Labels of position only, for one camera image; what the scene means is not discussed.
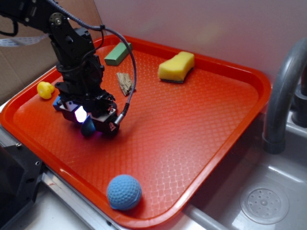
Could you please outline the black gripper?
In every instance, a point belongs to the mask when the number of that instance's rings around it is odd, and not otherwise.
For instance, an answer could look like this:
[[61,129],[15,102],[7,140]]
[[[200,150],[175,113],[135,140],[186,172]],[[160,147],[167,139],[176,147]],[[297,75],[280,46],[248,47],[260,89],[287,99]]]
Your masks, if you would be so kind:
[[101,88],[105,67],[98,55],[87,57],[80,66],[65,67],[57,64],[62,82],[56,83],[59,95],[64,102],[59,108],[63,117],[74,123],[83,123],[87,112],[91,113],[95,130],[106,135],[118,133],[117,105],[115,97]]

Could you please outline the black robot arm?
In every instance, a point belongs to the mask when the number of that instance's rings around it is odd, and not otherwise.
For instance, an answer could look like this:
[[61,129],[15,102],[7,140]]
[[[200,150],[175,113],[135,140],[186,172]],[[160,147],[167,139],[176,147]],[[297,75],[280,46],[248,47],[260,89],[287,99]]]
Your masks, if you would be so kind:
[[80,122],[84,136],[94,131],[117,134],[115,98],[101,88],[105,67],[85,26],[73,28],[72,16],[53,0],[2,0],[0,14],[12,20],[10,36],[18,33],[19,23],[48,34],[63,79],[55,87],[59,91],[56,105],[64,118],[78,123],[76,112],[85,111],[85,120]]

